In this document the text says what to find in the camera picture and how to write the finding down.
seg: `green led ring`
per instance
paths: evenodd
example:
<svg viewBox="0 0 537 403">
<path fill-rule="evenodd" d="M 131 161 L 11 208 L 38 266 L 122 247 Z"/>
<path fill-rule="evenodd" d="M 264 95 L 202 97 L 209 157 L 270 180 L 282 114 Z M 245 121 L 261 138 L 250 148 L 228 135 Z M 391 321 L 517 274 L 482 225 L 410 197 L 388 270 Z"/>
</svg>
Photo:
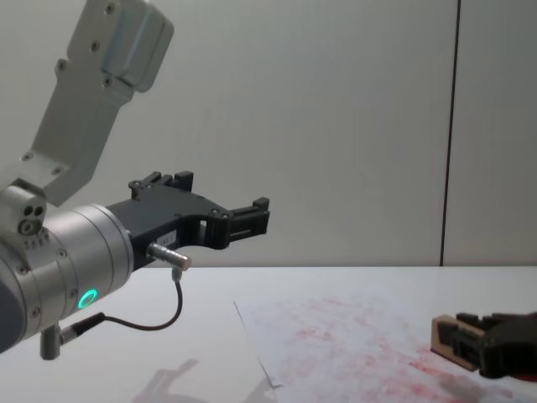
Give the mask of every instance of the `green led ring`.
<svg viewBox="0 0 537 403">
<path fill-rule="evenodd" d="M 88 290 L 84 293 L 82 298 L 78 301 L 78 309 L 84 309 L 91 305 L 98 296 L 98 292 L 95 288 Z"/>
</svg>

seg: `table surface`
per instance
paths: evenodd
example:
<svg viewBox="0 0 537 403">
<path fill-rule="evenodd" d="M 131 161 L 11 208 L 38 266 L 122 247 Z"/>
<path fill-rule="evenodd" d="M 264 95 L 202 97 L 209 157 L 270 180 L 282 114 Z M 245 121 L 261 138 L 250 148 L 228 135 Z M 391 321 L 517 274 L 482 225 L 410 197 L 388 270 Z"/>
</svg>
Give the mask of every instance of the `table surface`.
<svg viewBox="0 0 537 403">
<path fill-rule="evenodd" d="M 182 280 L 181 319 L 162 332 L 104 323 L 39 358 L 39 338 L 0 356 L 0 400 L 8 403 L 265 403 L 272 392 L 234 301 L 351 293 L 370 287 L 401 296 L 425 322 L 441 313 L 530 312 L 537 268 L 193 268 Z M 175 309 L 169 269 L 144 269 L 115 294 L 63 326 L 98 311 L 142 324 L 166 322 Z M 503 379 L 537 398 L 537 385 Z"/>
</svg>

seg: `cable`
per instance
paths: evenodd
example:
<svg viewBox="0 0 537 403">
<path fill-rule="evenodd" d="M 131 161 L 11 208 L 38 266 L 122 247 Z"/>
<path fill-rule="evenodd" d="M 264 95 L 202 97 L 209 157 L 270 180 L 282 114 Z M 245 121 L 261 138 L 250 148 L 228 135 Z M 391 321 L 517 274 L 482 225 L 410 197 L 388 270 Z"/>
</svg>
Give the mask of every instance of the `cable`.
<svg viewBox="0 0 537 403">
<path fill-rule="evenodd" d="M 109 322 L 114 322 L 122 326 L 130 327 L 132 329 L 142 330 L 144 332 L 155 332 L 157 330 L 163 330 L 167 327 L 170 327 L 177 321 L 177 319 L 179 319 L 181 311 L 183 310 L 183 291 L 181 290 L 181 285 L 179 282 L 175 283 L 175 289 L 177 290 L 177 311 L 175 311 L 174 316 L 169 321 L 167 321 L 164 325 L 142 326 L 142 325 L 137 325 L 135 323 L 124 321 L 123 319 L 118 319 L 116 317 L 104 317 L 104 320 L 109 321 Z"/>
<path fill-rule="evenodd" d="M 95 326 L 100 325 L 104 321 L 114 322 L 122 326 L 130 327 L 136 330 L 142 330 L 145 332 L 154 332 L 157 330 L 163 330 L 167 327 L 170 327 L 177 321 L 177 319 L 179 319 L 181 311 L 183 310 L 183 291 L 181 290 L 181 285 L 179 281 L 175 282 L 175 289 L 177 290 L 177 310 L 175 311 L 174 317 L 172 317 L 164 325 L 142 326 L 142 325 L 137 325 L 135 323 L 124 321 L 123 319 L 118 319 L 116 317 L 107 317 L 104 313 L 99 312 L 91 317 L 88 317 L 87 319 L 74 323 L 71 326 L 65 328 L 61 332 L 60 343 L 61 345 L 67 344 L 75 340 L 76 338 L 78 338 L 79 336 L 87 332 L 88 330 L 91 330 Z"/>
</svg>

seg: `wooden block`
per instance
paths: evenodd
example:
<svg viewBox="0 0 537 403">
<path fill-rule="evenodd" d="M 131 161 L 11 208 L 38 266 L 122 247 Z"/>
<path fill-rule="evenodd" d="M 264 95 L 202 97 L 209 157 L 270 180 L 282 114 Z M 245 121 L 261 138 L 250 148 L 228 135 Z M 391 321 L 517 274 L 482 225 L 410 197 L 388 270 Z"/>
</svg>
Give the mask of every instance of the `wooden block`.
<svg viewBox="0 0 537 403">
<path fill-rule="evenodd" d="M 448 315 L 442 315 L 441 317 L 436 317 L 433 319 L 432 322 L 432 331 L 431 331 L 431 338 L 430 338 L 430 351 L 433 353 L 436 353 L 440 355 L 441 357 L 451 361 L 454 364 L 457 364 L 464 369 L 467 369 L 469 371 L 475 371 L 478 369 L 478 367 L 472 363 L 469 363 L 465 359 L 462 359 L 461 357 L 457 357 L 452 349 L 451 346 L 445 346 L 444 344 L 440 343 L 440 334 L 438 333 L 438 323 L 439 322 L 449 322 L 454 323 L 460 328 L 466 329 L 469 332 L 475 333 L 478 336 L 482 336 L 485 334 L 485 332 L 481 329 L 478 329 L 476 327 L 470 326 L 467 323 L 457 321 L 454 317 L 450 317 Z"/>
</svg>

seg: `sheet of paper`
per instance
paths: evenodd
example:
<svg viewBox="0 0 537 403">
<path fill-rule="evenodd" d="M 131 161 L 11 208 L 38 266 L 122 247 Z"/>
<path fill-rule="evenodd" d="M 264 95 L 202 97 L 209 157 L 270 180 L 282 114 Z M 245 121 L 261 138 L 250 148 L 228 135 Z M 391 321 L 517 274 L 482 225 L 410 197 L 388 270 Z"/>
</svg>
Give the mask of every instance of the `sheet of paper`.
<svg viewBox="0 0 537 403">
<path fill-rule="evenodd" d="M 430 328 L 381 292 L 236 305 L 279 403 L 534 401 L 431 353 Z"/>
</svg>

